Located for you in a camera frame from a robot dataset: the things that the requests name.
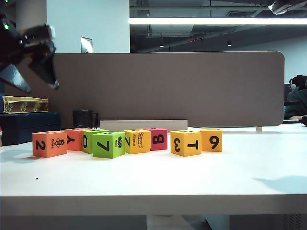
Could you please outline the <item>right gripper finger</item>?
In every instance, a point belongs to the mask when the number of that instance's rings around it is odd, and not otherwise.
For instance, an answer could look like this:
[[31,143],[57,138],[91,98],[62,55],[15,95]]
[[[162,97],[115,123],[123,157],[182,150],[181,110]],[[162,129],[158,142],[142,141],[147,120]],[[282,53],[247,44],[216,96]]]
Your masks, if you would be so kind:
[[291,10],[296,10],[304,7],[307,4],[306,0],[290,0],[290,3],[292,4],[289,8],[287,8],[284,11],[273,11],[274,14],[284,14]]
[[271,11],[284,11],[291,5],[290,0],[275,0],[273,4],[268,6],[268,8]]

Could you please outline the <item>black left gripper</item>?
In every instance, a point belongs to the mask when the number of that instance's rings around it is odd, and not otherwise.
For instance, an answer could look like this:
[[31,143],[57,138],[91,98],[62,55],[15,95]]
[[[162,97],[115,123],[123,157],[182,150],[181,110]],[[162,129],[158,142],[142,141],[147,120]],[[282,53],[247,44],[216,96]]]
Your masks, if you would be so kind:
[[54,69],[56,37],[55,28],[50,25],[35,26],[18,32],[9,23],[0,25],[0,79],[11,86],[30,93],[31,88],[15,65],[25,57],[32,61],[28,67],[50,88],[57,90],[59,82]]

